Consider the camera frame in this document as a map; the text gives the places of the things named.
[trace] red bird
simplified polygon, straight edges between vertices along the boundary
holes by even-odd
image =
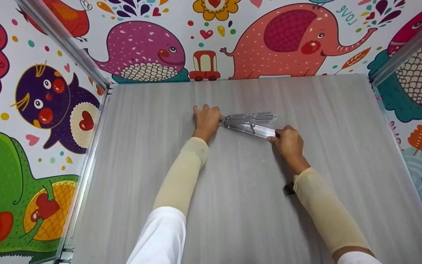
[[[89,18],[87,17],[87,11],[92,10],[92,5],[90,5],[87,0],[80,0],[81,5],[84,8],[82,11],[69,7],[60,0],[43,0],[43,2],[72,35],[72,37],[80,40],[81,42],[87,42],[87,39],[83,36],[89,32]],[[18,12],[24,16],[27,22],[30,22],[38,31],[46,35],[45,31],[37,25],[37,23],[24,10],[22,10],[22,8],[18,10]]]

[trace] beige arm sleeve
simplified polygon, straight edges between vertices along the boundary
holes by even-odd
[[[186,217],[201,167],[208,160],[209,147],[198,137],[189,139],[170,168],[154,201],[153,209],[170,206]]]
[[[296,175],[294,191],[312,217],[331,254],[348,246],[370,250],[355,220],[318,172],[308,168]]]

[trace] purple whale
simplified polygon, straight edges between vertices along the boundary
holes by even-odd
[[[107,50],[109,60],[93,59],[96,65],[128,80],[167,80],[185,65],[185,51],[177,37],[150,22],[128,21],[116,25],[108,33]]]

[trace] colorful dot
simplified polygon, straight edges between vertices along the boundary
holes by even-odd
[[[1,114],[1,119],[2,119],[2,120],[7,120],[7,119],[9,119],[9,114],[7,114],[7,113],[2,113],[2,114]]]

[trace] wood grain surface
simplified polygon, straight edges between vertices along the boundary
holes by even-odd
[[[191,136],[192,107],[272,111],[305,140],[384,264],[422,264],[422,206],[364,75],[121,85],[114,88],[81,219],[76,264],[122,264],[169,167]],[[219,128],[186,223],[183,264],[333,263],[266,140]]]

